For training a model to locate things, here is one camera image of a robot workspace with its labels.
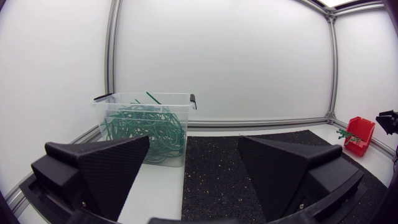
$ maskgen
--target aluminum frame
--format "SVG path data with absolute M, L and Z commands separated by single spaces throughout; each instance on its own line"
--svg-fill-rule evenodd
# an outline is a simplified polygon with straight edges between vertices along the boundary
M 112 0 L 105 42 L 105 94 L 115 92 L 114 52 L 121 0 Z

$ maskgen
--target red bin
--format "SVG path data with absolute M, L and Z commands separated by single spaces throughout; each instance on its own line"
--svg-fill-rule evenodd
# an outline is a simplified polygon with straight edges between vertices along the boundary
M 361 138 L 362 140 L 358 142 L 350 141 L 346 145 L 346 148 L 362 157 L 365 154 L 371 142 L 374 126 L 375 123 L 373 123 L 372 121 L 368 121 L 364 118 L 361 118 L 359 116 L 351 119 L 347 126 L 347 132 L 354 134 L 355 136 Z M 351 137 L 346 138 L 344 143 L 347 143 L 350 138 Z

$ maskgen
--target clear plastic bin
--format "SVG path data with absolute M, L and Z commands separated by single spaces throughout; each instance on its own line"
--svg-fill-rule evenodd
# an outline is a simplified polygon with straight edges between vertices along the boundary
M 149 136 L 146 164 L 180 167 L 187 147 L 188 114 L 196 110 L 187 93 L 114 93 L 94 99 L 104 140 Z

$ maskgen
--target green object in red bin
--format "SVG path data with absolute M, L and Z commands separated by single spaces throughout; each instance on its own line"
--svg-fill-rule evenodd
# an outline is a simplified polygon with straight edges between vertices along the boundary
M 345 148 L 362 157 L 371 143 L 374 126 L 374 122 L 368 121 L 359 116 L 351 119 L 348 122 L 346 132 L 353 134 L 360 140 L 352 141 L 351 138 L 353 138 L 353 136 L 348 136 L 344 141 Z
M 348 143 L 349 143 L 350 141 L 354 141 L 354 142 L 362 141 L 362 139 L 359 138 L 359 137 L 357 137 L 357 136 L 355 136 L 355 134 L 349 133 L 349 132 L 347 132 L 347 131 L 344 131 L 343 129 L 339 129 L 339 130 L 336 131 L 336 132 L 339 133 L 339 134 L 341 134 L 341 136 L 340 136 L 338 139 L 341 139 L 341 138 L 349 138 L 349 140 L 348 140 L 346 143 L 344 143 L 345 146 L 348 145 Z

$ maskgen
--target white panel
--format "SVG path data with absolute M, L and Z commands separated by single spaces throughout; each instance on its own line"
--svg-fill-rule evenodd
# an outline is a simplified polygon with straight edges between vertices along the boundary
M 6 1 L 0 12 L 0 190 L 96 124 L 111 1 Z
M 376 122 L 379 112 L 398 111 L 398 38 L 385 10 L 361 12 L 336 20 L 338 91 L 336 117 Z M 376 122 L 373 137 L 395 149 L 396 135 Z
M 116 91 L 194 93 L 197 121 L 323 117 L 325 18 L 292 0 L 123 1 Z

